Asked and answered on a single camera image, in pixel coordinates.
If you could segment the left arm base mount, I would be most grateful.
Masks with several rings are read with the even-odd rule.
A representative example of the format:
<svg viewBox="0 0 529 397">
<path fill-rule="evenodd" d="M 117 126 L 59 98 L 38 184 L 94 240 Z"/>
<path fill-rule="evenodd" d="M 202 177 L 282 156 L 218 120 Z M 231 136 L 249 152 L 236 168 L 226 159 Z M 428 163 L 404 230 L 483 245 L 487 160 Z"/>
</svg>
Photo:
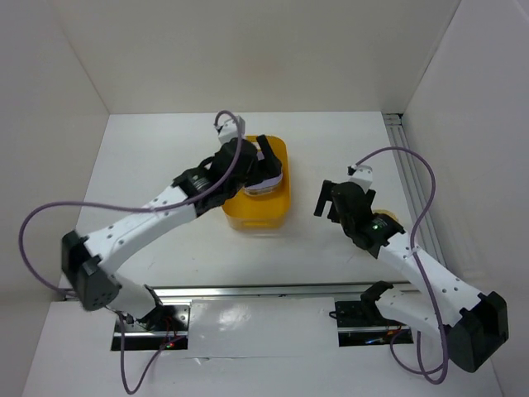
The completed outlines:
<svg viewBox="0 0 529 397">
<path fill-rule="evenodd" d="M 188 349 L 188 328 L 191 314 L 190 301 L 165 304 L 161 318 L 154 325 L 140 323 L 130 315 L 124 319 L 124 350 L 126 352 L 167 351 Z"/>
</svg>

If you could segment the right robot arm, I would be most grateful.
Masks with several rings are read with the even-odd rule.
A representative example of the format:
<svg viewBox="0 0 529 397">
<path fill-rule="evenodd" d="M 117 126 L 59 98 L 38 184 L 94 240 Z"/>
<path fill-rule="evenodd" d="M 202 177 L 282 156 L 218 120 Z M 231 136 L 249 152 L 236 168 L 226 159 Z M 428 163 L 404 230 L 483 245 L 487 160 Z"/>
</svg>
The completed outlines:
<svg viewBox="0 0 529 397">
<path fill-rule="evenodd" d="M 444 336 L 448 358 L 461 370 L 476 372 L 508 339 L 508 308 L 496 292 L 466 284 L 419 246 L 391 216 L 376 213 L 375 192 L 348 181 L 325 180 L 314 211 L 341 225 L 361 250 L 400 273 L 416 288 L 404 293 L 386 281 L 361 296 L 360 313 L 370 324 L 394 320 L 430 337 Z"/>
</svg>

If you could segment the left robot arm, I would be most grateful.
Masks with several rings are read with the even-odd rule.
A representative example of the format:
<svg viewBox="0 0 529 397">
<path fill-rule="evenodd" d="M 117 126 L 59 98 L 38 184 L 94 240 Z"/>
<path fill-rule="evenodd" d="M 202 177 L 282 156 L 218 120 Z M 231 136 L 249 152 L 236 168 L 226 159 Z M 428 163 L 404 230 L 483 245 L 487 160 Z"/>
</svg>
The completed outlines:
<svg viewBox="0 0 529 397">
<path fill-rule="evenodd" d="M 282 165 L 267 136 L 222 144 L 220 150 L 195 168 L 185 170 L 141 213 L 112 225 L 61 241 L 62 271 L 83 309 L 108 308 L 125 314 L 145 330 L 157 328 L 173 314 L 148 285 L 119 275 L 130 257 L 165 233 L 222 206 L 243 188 L 268 188 L 279 180 Z"/>
</svg>

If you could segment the purple plate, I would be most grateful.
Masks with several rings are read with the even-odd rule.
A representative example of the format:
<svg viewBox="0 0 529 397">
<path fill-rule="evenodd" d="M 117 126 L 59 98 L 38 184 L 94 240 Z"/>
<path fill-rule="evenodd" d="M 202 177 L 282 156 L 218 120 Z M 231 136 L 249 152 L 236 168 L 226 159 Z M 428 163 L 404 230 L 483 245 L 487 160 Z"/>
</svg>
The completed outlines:
<svg viewBox="0 0 529 397">
<path fill-rule="evenodd" d="M 245 187 L 251 187 L 252 189 L 258 189 L 258 188 L 261 188 L 261 187 L 269 187 L 269 186 L 273 186 L 273 187 L 277 187 L 280 182 L 282 181 L 279 181 L 279 182 L 274 182 L 274 181 L 265 181 L 265 182 L 259 182 L 256 180 L 256 166 L 257 166 L 257 161 L 258 161 L 258 152 L 257 152 L 257 157 L 256 157 L 256 160 L 254 161 L 253 165 L 250 167 L 250 171 L 246 177 L 246 182 L 245 182 L 245 185 L 244 185 L 244 188 Z"/>
</svg>

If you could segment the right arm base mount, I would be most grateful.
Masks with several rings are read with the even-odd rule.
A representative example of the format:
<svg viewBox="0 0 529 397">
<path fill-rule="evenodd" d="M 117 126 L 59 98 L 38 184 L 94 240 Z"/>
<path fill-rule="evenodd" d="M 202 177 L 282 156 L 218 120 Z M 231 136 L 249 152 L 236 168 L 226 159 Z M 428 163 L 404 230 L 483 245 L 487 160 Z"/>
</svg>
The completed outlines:
<svg viewBox="0 0 529 397">
<path fill-rule="evenodd" d="M 370 316 L 359 300 L 336 301 L 329 317 L 336 322 L 340 347 L 411 344 L 408 326 L 394 320 Z"/>
</svg>

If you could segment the cream plate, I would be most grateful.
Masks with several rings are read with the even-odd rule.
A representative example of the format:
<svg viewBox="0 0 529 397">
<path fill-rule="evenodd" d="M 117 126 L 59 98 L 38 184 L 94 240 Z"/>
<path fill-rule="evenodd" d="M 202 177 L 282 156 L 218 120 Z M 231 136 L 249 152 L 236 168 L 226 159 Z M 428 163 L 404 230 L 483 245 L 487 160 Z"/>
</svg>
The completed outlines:
<svg viewBox="0 0 529 397">
<path fill-rule="evenodd" d="M 244 193 L 248 195 L 249 197 L 258 197 L 266 194 L 272 194 L 276 190 L 275 187 L 269 186 L 269 187 L 261 187 L 258 189 L 252 189 L 251 187 L 245 187 Z"/>
</svg>

